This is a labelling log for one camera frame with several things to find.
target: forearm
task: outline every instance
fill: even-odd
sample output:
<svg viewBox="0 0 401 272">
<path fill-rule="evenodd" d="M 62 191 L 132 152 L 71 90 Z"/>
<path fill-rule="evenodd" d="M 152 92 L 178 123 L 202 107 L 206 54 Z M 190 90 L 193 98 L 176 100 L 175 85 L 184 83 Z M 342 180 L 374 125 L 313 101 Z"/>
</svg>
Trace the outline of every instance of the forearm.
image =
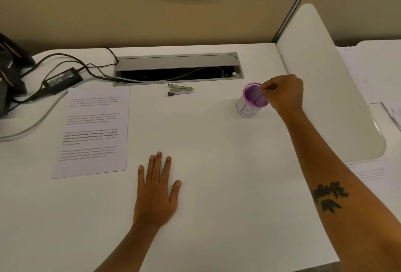
<svg viewBox="0 0 401 272">
<path fill-rule="evenodd" d="M 158 228 L 133 224 L 128 234 L 95 272 L 138 272 Z"/>
<path fill-rule="evenodd" d="M 400 265 L 399 259 L 393 261 L 401 256 L 401 225 L 394 215 L 335 155 L 304 113 L 282 118 L 324 229 L 346 268 L 380 271 L 383 261 Z M 391 256 L 389 246 L 397 256 Z"/>
</svg>

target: hand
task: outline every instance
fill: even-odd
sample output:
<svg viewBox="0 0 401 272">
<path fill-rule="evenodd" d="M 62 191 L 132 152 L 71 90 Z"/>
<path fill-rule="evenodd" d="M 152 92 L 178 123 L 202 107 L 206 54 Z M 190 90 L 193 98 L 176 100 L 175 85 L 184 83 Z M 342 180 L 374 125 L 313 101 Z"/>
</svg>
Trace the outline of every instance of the hand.
<svg viewBox="0 0 401 272">
<path fill-rule="evenodd" d="M 160 177 L 160 163 L 162 153 L 156 157 L 150 156 L 146 183 L 144 183 L 143 165 L 138 170 L 138 194 L 135 209 L 133 211 L 134 224 L 150 225 L 160 228 L 165 225 L 177 210 L 178 192 L 181 181 L 174 182 L 168 197 L 168 175 L 170 173 L 171 157 L 168 156 L 164 163 L 162 176 Z"/>
<path fill-rule="evenodd" d="M 303 81 L 297 76 L 277 76 L 266 81 L 260 87 L 266 100 L 281 117 L 303 112 Z"/>
</svg>

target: paper stack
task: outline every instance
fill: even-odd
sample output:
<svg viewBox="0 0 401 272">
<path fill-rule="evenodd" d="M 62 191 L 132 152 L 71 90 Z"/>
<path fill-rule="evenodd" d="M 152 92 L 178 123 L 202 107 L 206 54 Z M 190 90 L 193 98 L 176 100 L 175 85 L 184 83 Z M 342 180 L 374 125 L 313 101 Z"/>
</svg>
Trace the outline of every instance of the paper stack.
<svg viewBox="0 0 401 272">
<path fill-rule="evenodd" d="M 383 105 L 394 123 L 401 130 L 401 99 L 384 100 Z"/>
</svg>

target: white desk surface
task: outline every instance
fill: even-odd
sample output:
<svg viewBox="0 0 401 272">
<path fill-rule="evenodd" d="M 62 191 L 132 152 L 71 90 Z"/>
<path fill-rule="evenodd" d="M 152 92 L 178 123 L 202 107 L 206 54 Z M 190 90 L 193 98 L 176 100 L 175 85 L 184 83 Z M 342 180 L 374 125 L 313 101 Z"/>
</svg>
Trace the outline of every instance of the white desk surface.
<svg viewBox="0 0 401 272">
<path fill-rule="evenodd" d="M 244 85 L 285 74 L 274 44 L 113 51 L 118 56 L 238 52 L 245 79 L 183 83 L 194 93 L 175 97 L 167 97 L 166 84 L 131 86 L 126 171 L 50 179 L 63 100 L 38 128 L 1 142 L 1 271 L 95 269 L 127 233 L 138 165 L 157 151 L 172 156 L 170 182 L 180 179 L 183 185 L 178 211 L 154 240 L 143 272 L 290 272 L 338 260 L 281 119 L 270 106 L 254 118 L 243 118 L 235 109 Z M 57 52 L 96 65 L 113 62 L 105 49 Z M 28 75 L 27 88 L 36 90 L 60 60 L 45 62 Z M 63 65 L 60 71 L 74 63 Z M 0 134 L 28 127 L 54 100 L 18 107 L 0 120 Z M 401 133 L 379 104 L 370 109 L 387 140 L 386 155 L 399 168 Z M 400 195 L 381 198 L 399 219 Z"/>
</svg>

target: purple mesh pen cup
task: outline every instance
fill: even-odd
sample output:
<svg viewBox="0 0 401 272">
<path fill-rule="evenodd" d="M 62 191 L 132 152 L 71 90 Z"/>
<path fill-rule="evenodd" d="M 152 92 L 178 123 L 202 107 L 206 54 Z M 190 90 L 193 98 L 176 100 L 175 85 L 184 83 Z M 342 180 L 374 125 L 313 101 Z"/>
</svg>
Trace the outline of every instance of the purple mesh pen cup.
<svg viewBox="0 0 401 272">
<path fill-rule="evenodd" d="M 260 89 L 260 83 L 249 83 L 244 87 L 241 98 L 237 102 L 237 111 L 241 116 L 251 118 L 269 104 Z"/>
</svg>

